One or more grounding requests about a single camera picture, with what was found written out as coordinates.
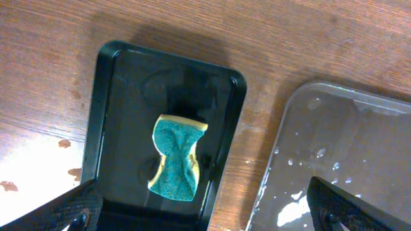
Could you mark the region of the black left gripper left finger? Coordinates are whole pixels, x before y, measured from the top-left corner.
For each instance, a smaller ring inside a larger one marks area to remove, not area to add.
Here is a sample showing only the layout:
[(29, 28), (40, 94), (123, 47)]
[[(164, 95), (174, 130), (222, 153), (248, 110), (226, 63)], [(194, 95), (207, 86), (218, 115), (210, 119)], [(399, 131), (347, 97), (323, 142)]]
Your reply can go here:
[(97, 180), (78, 187), (1, 227), (1, 230), (96, 230), (103, 206)]

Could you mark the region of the green yellow sponge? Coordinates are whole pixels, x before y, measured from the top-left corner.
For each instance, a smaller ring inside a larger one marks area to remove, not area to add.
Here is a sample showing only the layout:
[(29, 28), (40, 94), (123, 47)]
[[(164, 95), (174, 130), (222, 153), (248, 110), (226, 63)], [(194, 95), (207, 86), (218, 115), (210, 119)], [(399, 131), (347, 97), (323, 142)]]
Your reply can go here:
[(152, 140), (160, 163), (148, 189), (169, 200), (193, 201), (200, 180), (197, 142), (208, 124), (168, 114), (161, 114), (154, 125)]

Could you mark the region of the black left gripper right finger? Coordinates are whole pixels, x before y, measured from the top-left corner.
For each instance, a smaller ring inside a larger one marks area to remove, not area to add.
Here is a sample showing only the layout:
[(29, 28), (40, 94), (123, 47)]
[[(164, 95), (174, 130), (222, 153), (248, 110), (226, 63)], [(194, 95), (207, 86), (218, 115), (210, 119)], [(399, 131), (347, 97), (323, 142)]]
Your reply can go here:
[(313, 176), (307, 193), (315, 231), (410, 230), (410, 224)]

